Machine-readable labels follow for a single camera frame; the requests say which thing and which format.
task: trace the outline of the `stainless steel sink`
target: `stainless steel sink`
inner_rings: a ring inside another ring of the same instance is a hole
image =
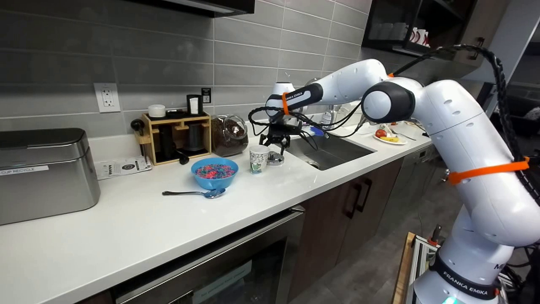
[[[373,153],[338,137],[314,136],[313,139],[317,143],[318,150],[313,149],[304,139],[295,138],[291,140],[291,146],[286,151],[319,170],[326,170]]]

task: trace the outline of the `wooden caddy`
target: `wooden caddy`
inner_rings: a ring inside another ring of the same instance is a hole
[[[207,150],[205,153],[190,155],[189,158],[195,158],[200,156],[210,155],[212,153],[212,130],[211,130],[211,118],[208,113],[205,113],[205,116],[198,117],[185,117],[185,118],[174,118],[174,119],[163,119],[163,120],[150,120],[148,113],[143,113],[141,119],[144,122],[143,135],[140,135],[138,132],[135,132],[135,138],[139,144],[144,145],[145,154],[150,158],[154,166],[172,162],[178,162],[178,158],[167,161],[158,161],[156,153],[160,153],[159,145],[159,125],[161,124],[170,124],[172,125],[173,130],[173,141],[176,144],[177,148],[182,148],[184,142],[188,137],[189,123],[191,122],[201,122],[204,129],[203,133],[203,143],[204,147]]]

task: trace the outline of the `white countertop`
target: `white countertop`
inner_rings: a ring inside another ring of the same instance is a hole
[[[347,140],[376,152],[325,171],[286,153],[283,165],[251,175],[246,150],[230,158],[240,170],[214,200],[161,195],[200,189],[193,160],[100,181],[93,208],[0,226],[0,302],[73,304],[430,144],[416,127],[396,130],[417,141],[355,134]]]

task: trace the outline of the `dishwasher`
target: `dishwasher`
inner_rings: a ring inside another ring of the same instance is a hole
[[[286,304],[304,209],[289,208],[115,287],[116,304]]]
[[[384,236],[394,231],[409,213],[418,209],[420,199],[433,185],[433,176],[437,170],[433,160],[437,155],[435,147],[430,145],[403,158],[400,172],[379,221],[377,234]]]

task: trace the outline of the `gray floor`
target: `gray floor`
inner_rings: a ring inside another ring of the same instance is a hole
[[[440,224],[442,235],[447,236],[461,205],[456,190],[448,183],[430,189],[422,199],[418,213],[405,215],[403,223],[388,236],[376,235],[291,304],[390,303],[407,232],[426,237]],[[510,262],[524,261],[523,250],[514,251]],[[527,271],[522,268],[518,274],[524,278]]]

